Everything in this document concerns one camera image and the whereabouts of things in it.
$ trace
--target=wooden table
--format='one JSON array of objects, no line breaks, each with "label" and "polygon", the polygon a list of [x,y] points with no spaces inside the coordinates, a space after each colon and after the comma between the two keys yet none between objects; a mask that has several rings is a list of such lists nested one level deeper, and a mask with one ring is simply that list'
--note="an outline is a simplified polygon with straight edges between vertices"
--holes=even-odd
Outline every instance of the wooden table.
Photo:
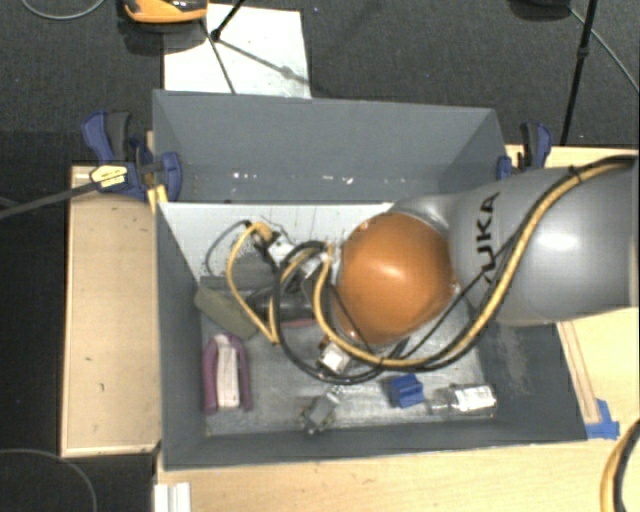
[{"label": "wooden table", "polygon": [[[510,147],[510,153],[518,148]],[[548,167],[603,149],[555,148]],[[86,179],[74,169],[74,183]],[[160,436],[154,243],[148,207],[90,194],[71,205],[61,452],[150,452]],[[567,323],[588,379],[624,430],[640,414],[638,310]],[[339,462],[163,472],[190,482],[194,512],[599,510],[605,440]],[[640,457],[625,484],[640,510]]]}]

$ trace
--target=gray bin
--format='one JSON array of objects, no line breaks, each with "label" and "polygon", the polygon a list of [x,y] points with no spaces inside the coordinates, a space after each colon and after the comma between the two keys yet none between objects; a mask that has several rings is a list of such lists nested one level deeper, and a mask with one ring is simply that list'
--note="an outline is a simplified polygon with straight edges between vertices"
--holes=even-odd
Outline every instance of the gray bin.
[{"label": "gray bin", "polygon": [[[180,201],[193,203],[161,205],[157,216],[167,470],[586,437],[555,326],[499,325],[485,330],[469,362],[469,371],[480,372],[496,389],[499,407],[491,421],[365,421],[313,438],[295,424],[252,431],[238,423],[233,432],[228,423],[223,434],[210,435],[200,374],[207,326],[193,295],[203,247],[220,230],[213,227],[216,219],[225,224],[260,211],[279,219],[287,208],[304,212],[327,204],[357,217],[387,201],[468,190],[495,179],[504,145],[495,113],[486,109],[161,91],[154,94],[153,108],[156,151],[180,154],[185,171]],[[211,232],[202,229],[203,219],[211,219]],[[321,231],[310,228],[308,234],[322,236]],[[281,364],[285,376],[299,372],[284,355],[255,345],[266,343],[245,345],[256,382],[264,379],[253,375],[260,357]]]}]

